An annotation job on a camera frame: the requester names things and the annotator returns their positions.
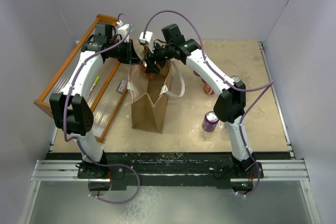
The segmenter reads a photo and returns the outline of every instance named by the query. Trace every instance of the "can top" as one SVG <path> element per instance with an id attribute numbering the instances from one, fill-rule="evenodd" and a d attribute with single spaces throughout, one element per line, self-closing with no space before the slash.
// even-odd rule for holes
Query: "can top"
<path id="1" fill-rule="evenodd" d="M 210 122 L 217 122 L 218 121 L 218 118 L 216 117 L 215 115 L 215 112 L 213 111 L 209 111 L 208 113 L 205 114 L 206 116 L 206 119 Z"/>

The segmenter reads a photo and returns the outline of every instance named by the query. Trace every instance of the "purple can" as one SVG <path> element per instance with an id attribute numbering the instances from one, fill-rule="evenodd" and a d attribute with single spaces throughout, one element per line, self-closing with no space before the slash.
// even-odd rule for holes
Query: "purple can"
<path id="1" fill-rule="evenodd" d="M 216 117 L 215 112 L 209 111 L 204 116 L 202 128 L 207 132 L 214 131 L 218 121 L 219 119 Z"/>

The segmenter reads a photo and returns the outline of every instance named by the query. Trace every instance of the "brown paper bag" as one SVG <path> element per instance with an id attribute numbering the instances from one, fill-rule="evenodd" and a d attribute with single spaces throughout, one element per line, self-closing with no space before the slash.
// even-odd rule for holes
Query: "brown paper bag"
<path id="1" fill-rule="evenodd" d="M 153 79 L 148 79 L 142 68 L 142 65 L 132 65 L 128 75 L 132 97 L 132 128 L 162 133 L 169 96 L 160 92 L 164 85 L 170 89 L 171 63 L 168 60 L 160 74 Z"/>

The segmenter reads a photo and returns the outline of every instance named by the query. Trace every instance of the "paper bag handle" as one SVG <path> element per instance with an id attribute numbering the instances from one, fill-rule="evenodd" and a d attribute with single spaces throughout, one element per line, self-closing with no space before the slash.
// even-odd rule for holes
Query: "paper bag handle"
<path id="1" fill-rule="evenodd" d="M 184 91 L 185 91 L 185 84 L 184 84 L 183 75 L 182 75 L 181 71 L 179 70 L 179 68 L 177 67 L 174 59 L 171 59 L 170 61 L 173 64 L 173 66 L 174 66 L 177 74 L 179 75 L 179 78 L 180 78 L 180 81 L 181 81 L 181 93 L 180 93 L 180 95 L 174 94 L 171 91 L 169 91 L 169 89 L 168 89 L 168 87 L 166 85 L 163 85 L 163 87 L 161 88 L 160 95 L 166 93 L 170 97 L 181 98 L 184 95 Z"/>

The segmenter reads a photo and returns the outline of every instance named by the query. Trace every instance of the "gray floor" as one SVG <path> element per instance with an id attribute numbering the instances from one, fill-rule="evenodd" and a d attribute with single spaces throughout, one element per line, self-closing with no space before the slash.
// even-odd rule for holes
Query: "gray floor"
<path id="1" fill-rule="evenodd" d="M 123 200 L 135 192 L 113 191 Z M 299 182 L 261 182 L 250 197 L 210 187 L 142 187 L 130 203 L 88 197 L 86 182 L 42 182 L 30 224 L 311 223 Z"/>

